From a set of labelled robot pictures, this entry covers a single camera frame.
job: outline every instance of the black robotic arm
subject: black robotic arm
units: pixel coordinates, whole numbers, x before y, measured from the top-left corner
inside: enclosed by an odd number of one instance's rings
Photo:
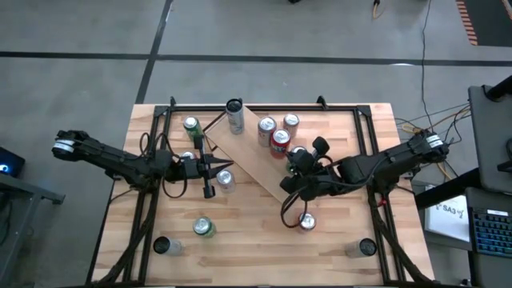
[[[60,130],[52,152],[61,160],[72,162],[82,160],[103,168],[105,174],[111,178],[115,175],[122,176],[132,188],[145,192],[153,192],[160,178],[168,182],[203,178],[205,180],[204,197],[214,197],[215,189],[210,180],[233,162],[207,154],[204,149],[203,135],[196,136],[194,139],[194,148],[199,149],[201,155],[199,159],[180,158],[174,154],[169,143],[167,144],[168,150],[149,149],[148,155],[144,150],[137,156],[103,144],[84,131]],[[211,168],[210,164],[214,163],[224,163],[224,165]]]

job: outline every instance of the desk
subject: desk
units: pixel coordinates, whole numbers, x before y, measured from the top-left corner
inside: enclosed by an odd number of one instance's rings
[[[380,149],[399,144],[391,105],[370,104],[370,107]],[[138,140],[142,133],[149,131],[153,111],[154,105],[134,107],[124,150],[139,154]],[[268,114],[276,120],[282,119],[284,115],[282,112],[257,112],[258,116]],[[323,111],[297,114],[301,124],[292,145],[304,145],[311,149],[314,138],[321,135],[330,144],[328,155],[332,158],[359,154],[354,116],[351,113]],[[204,127],[219,112],[172,113],[169,139],[174,152],[179,154],[193,149],[193,143],[182,127],[187,115],[196,116]],[[367,135],[366,125],[363,125],[363,130]],[[214,156],[226,158],[220,149],[214,151]],[[277,199],[236,164],[230,169],[237,185],[234,194],[226,196],[218,192],[215,198],[204,199],[201,180],[189,181],[188,190],[180,199],[169,199],[160,193],[153,239],[165,235],[180,240],[186,248],[181,257],[158,255],[151,251],[147,285],[382,284],[377,256],[349,259],[342,248],[344,243],[364,237],[374,238],[364,189],[334,198],[317,198],[311,202],[310,211],[317,217],[318,224],[309,234],[299,234],[281,224],[281,203]],[[408,186],[409,183],[402,182],[401,185]],[[167,188],[170,193],[177,194],[182,184],[167,183]],[[125,182],[116,182],[112,197],[125,190],[128,190]],[[93,280],[103,277],[126,248],[136,200],[137,193],[133,192],[116,199],[107,208]],[[396,190],[390,194],[390,201],[400,244],[414,264],[427,277],[433,278],[414,196]],[[192,223],[202,215],[212,218],[217,226],[218,232],[213,238],[200,238],[192,231]],[[135,255],[134,274],[140,269],[141,246]],[[391,275],[395,275],[389,247],[386,252]]]

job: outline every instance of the gray floor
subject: gray floor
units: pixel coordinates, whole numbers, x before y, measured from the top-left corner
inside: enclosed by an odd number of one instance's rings
[[[0,50],[147,54],[164,2],[5,0]],[[372,22],[370,0],[303,0],[295,6],[286,0],[175,0],[159,53],[420,59],[426,1],[382,2],[386,11]],[[428,59],[512,56],[510,48],[469,44],[451,0],[433,0],[426,44]],[[50,148],[58,130],[67,129],[122,146],[145,66],[132,60],[0,58],[0,145],[27,159],[25,180],[66,194],[64,205],[45,203],[39,210],[19,281],[36,281],[37,287],[85,281],[112,181],[91,165],[53,158]],[[464,103],[468,86],[494,84],[509,74],[510,68],[428,66],[429,112]],[[328,102],[391,102],[396,117],[415,118],[424,114],[420,80],[417,66],[156,62],[145,103],[168,102],[171,95],[180,103],[232,97],[312,102],[321,94]],[[425,119],[416,123],[427,125]],[[452,147],[449,160],[463,173],[477,160],[470,121],[458,127],[464,141]],[[431,166],[418,179],[440,183],[442,176]],[[457,283],[469,277],[463,251],[429,245],[429,252],[436,279]]]

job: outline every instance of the aluminum can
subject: aluminum can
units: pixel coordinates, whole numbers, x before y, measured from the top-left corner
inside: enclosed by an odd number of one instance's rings
[[[226,103],[227,119],[233,134],[243,132],[243,105],[241,99],[231,99]]]
[[[258,142],[263,147],[270,147],[272,134],[277,129],[278,124],[272,117],[264,117],[258,123]]]
[[[158,254],[180,256],[183,254],[183,244],[175,239],[160,236],[153,242],[153,250]]]
[[[217,183],[223,193],[233,193],[235,189],[234,176],[229,170],[222,170],[217,173]]]
[[[374,240],[364,238],[345,245],[346,255],[350,258],[362,258],[373,256],[377,252],[377,245]]]
[[[304,146],[295,146],[294,148],[292,148],[290,150],[291,153],[295,154],[297,153],[297,151],[299,150],[305,150],[306,148]],[[286,161],[286,170],[290,173],[290,174],[293,174],[292,170],[291,170],[291,163],[290,161]]]
[[[300,120],[296,114],[287,114],[282,120],[282,128],[290,132],[290,137],[295,138],[297,135],[298,124]]]
[[[183,127],[192,141],[194,140],[195,135],[202,134],[201,124],[199,124],[199,120],[196,117],[187,116],[185,121],[183,121]]]
[[[289,145],[290,133],[284,129],[276,130],[270,140],[270,153],[274,158],[282,159],[286,156]]]
[[[300,224],[298,225],[299,231],[301,232],[312,231],[317,225],[317,220],[313,217],[311,213],[301,213],[298,216],[298,220],[301,221]]]
[[[194,222],[194,232],[204,238],[212,238],[217,233],[215,224],[208,217],[200,217]]]
[[[194,152],[190,152],[190,151],[185,151],[185,152],[183,152],[182,157],[188,157],[188,158],[190,158],[190,159],[192,159],[192,160],[194,160],[194,159],[197,159],[197,158],[198,158],[198,157],[195,155],[195,153],[194,153]]]

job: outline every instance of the keyboard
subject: keyboard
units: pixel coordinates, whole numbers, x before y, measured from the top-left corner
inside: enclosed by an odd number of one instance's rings
[[[472,229],[476,251],[481,254],[512,258],[512,217],[473,208]]]

